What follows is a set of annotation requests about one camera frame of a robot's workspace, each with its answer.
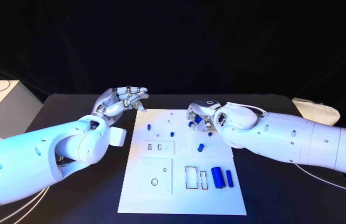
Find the white board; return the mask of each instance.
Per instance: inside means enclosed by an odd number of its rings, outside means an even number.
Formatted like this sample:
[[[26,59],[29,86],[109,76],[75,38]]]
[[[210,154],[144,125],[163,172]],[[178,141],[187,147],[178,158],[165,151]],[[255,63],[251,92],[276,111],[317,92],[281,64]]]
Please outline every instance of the white board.
[[[148,109],[137,112],[118,213],[246,215],[232,148],[217,132],[210,132],[212,136],[207,136],[207,132],[189,128],[186,110]],[[200,143],[204,147],[197,152]],[[150,169],[150,174],[142,171],[142,160],[155,163],[157,168]],[[186,188],[186,167],[196,167],[197,189]],[[213,167],[220,167],[226,183],[220,189],[214,188]],[[233,187],[227,186],[226,170],[230,170]],[[202,189],[204,175],[202,180],[200,171],[206,172],[207,189]]]

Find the small hole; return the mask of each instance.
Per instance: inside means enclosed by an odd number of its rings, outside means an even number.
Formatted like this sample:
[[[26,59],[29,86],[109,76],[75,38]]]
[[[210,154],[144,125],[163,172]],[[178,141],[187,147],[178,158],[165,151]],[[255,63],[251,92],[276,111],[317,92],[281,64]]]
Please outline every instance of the small hole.
[[[158,181],[157,181],[157,179],[154,178],[154,179],[151,180],[151,185],[155,186],[157,183],[158,183]]]
[[[40,149],[37,147],[34,147],[34,151],[36,151],[37,155],[40,156],[41,155],[41,151],[40,151]]]

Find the black table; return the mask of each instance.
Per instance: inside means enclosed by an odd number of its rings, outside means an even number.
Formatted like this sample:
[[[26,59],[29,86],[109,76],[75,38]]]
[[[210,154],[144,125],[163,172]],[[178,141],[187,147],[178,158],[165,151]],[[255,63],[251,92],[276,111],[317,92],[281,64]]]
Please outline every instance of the black table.
[[[186,109],[190,102],[204,97],[222,103],[229,101],[256,106],[268,112],[300,116],[291,100],[274,94],[151,95],[142,103],[148,109]],[[27,132],[78,120],[90,113],[96,98],[98,95],[52,95]],[[135,110],[125,111],[114,125],[127,129],[124,147],[109,146],[101,161],[49,188],[39,205],[20,221],[21,224],[346,223],[346,190],[308,176],[292,164],[274,161],[246,149],[233,149],[246,216],[116,213],[135,114]],[[346,186],[337,171],[313,166],[304,168],[333,183]],[[0,206],[0,219],[31,198]],[[4,223],[13,223],[24,212]]]

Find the robotic arm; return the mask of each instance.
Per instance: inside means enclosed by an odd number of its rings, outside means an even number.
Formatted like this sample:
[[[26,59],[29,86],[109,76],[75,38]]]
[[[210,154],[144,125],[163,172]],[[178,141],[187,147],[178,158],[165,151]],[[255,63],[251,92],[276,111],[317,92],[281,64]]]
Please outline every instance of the robotic arm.
[[[148,98],[147,91],[140,87],[109,88],[90,115],[0,142],[0,205],[26,198],[95,164],[108,145],[122,146],[127,131],[111,125],[122,111],[147,111],[140,102]],[[57,163],[56,154],[65,157]]]
[[[253,113],[248,108],[262,112]],[[253,106],[213,99],[196,100],[186,119],[196,131],[217,130],[225,143],[276,161],[346,172],[346,129]]]

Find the black curtain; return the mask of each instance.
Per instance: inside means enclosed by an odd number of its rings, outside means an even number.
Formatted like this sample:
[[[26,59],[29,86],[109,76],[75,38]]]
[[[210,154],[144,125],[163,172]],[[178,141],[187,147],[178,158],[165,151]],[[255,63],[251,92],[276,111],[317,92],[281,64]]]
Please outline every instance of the black curtain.
[[[0,75],[40,99],[281,94],[346,114],[344,0],[0,0]]]

